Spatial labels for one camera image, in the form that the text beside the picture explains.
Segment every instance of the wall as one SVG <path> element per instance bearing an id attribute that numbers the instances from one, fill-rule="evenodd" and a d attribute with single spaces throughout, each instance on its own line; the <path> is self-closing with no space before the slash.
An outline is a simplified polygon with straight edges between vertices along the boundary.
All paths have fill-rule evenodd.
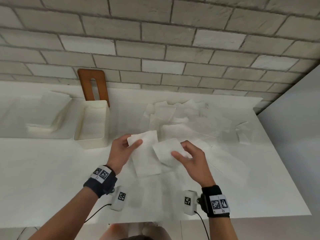
<path id="1" fill-rule="evenodd" d="M 320 0 L 0 0 L 0 80 L 263 97 L 320 58 Z"/>
<path id="2" fill-rule="evenodd" d="M 320 66 L 258 115 L 312 213 L 312 216 L 260 221 L 264 232 L 273 230 L 286 236 L 282 239 L 318 239 L 320 236 L 319 78 Z"/>

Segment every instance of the wrist-mounted device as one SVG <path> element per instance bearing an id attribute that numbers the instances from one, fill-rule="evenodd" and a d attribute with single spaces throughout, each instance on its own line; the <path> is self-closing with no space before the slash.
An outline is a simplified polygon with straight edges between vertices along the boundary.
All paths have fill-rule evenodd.
<path id="1" fill-rule="evenodd" d="M 202 194 L 197 202 L 208 217 L 230 218 L 229 204 L 218 185 L 202 188 Z"/>
<path id="2" fill-rule="evenodd" d="M 114 170 L 101 165 L 91 174 L 83 186 L 89 187 L 100 198 L 114 191 L 117 180 Z"/>

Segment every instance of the black cable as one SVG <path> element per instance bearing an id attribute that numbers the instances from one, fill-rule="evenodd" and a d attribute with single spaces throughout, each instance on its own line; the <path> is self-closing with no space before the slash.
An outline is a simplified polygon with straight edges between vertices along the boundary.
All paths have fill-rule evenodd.
<path id="1" fill-rule="evenodd" d="M 92 217 L 94 217 L 94 215 L 95 214 L 97 214 L 98 213 L 98 211 L 100 211 L 103 207 L 105 207 L 105 206 L 111 206 L 111 204 L 105 204 L 104 206 L 102 206 L 99 210 L 97 210 L 92 216 L 90 216 L 90 218 L 89 219 L 87 219 L 84 223 L 86 223 L 87 221 L 89 221 Z"/>
<path id="2" fill-rule="evenodd" d="M 208 235 L 208 232 L 207 232 L 207 229 L 206 229 L 206 226 L 205 226 L 205 223 L 203 222 L 203 220 L 202 220 L 201 216 L 199 215 L 199 213 L 196 212 L 196 211 L 194 211 L 194 212 L 197 213 L 198 216 L 200 217 L 200 219 L 201 219 L 201 221 L 202 221 L 202 224 L 203 224 L 203 226 L 204 226 L 204 229 L 205 229 L 205 233 L 207 234 L 208 240 L 210 240 L 209 235 Z"/>

